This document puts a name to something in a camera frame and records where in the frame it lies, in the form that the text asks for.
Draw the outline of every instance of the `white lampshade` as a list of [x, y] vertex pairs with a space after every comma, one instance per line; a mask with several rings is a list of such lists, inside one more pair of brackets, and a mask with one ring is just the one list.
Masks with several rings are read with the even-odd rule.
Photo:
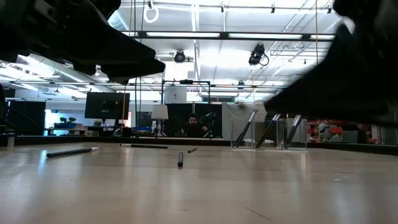
[[169, 114], [167, 112], [167, 105], [154, 105], [152, 110], [152, 119], [169, 119]]

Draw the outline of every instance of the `desk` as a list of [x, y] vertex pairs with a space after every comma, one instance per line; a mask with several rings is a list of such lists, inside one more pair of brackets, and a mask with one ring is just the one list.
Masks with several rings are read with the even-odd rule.
[[78, 131], [80, 135], [84, 135], [87, 130], [85, 129], [74, 129], [74, 128], [45, 128], [44, 131], [47, 131], [47, 135], [51, 135], [54, 131]]

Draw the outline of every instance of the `monitor screen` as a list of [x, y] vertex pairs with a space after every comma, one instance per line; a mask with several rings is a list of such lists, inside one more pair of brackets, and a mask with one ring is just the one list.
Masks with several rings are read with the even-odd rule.
[[129, 116], [130, 94], [126, 93], [87, 93], [85, 118], [122, 119], [124, 98], [124, 118]]

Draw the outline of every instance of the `man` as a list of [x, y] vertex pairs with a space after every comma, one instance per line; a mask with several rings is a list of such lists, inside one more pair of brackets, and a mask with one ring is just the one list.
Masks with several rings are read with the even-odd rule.
[[189, 138], [202, 138], [207, 130], [206, 126], [198, 122], [197, 114], [190, 114], [189, 123], [181, 129], [181, 133], [186, 133]]

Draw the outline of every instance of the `ceiling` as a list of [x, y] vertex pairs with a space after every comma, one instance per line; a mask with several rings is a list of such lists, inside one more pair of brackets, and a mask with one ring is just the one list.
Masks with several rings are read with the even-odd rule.
[[[350, 29], [353, 25], [347, 19], [342, 19], [334, 11], [328, 13], [333, 1], [318, 0], [316, 16], [315, 0], [153, 0], [152, 6], [159, 12], [155, 21], [147, 22], [155, 17], [156, 10], [147, 10], [149, 1], [122, 0], [121, 7], [109, 19], [109, 24], [120, 31], [181, 31], [181, 32], [276, 32], [300, 34], [332, 34], [344, 22]], [[183, 50], [187, 57], [195, 58], [194, 62], [185, 63], [188, 79], [200, 79], [218, 84], [238, 84], [242, 80], [247, 85], [283, 85], [297, 79], [304, 71], [311, 69], [325, 56], [329, 42], [297, 42], [297, 41], [256, 41], [256, 40], [190, 40], [190, 39], [137, 39], [157, 52], [157, 58], [172, 67], [173, 55]], [[248, 59], [256, 44], [264, 44], [269, 65], [250, 66]], [[0, 67], [0, 81], [37, 81], [43, 80], [51, 84], [9, 85], [10, 88], [32, 91], [54, 91], [64, 86], [57, 82], [107, 82], [105, 74], [98, 72], [89, 77], [78, 73], [68, 65], [60, 65], [50, 60], [44, 60], [36, 55], [21, 57], [21, 62], [29, 68], [29, 73], [15, 69]], [[143, 78], [143, 83], [158, 83], [163, 74]], [[117, 91], [123, 86], [74, 86], [65, 87], [73, 91]], [[158, 90], [156, 87], [145, 88], [145, 91]], [[236, 88], [224, 88], [222, 91], [236, 92]], [[244, 90], [250, 95], [254, 89]], [[256, 94], [273, 93], [266, 89], [256, 91]]]

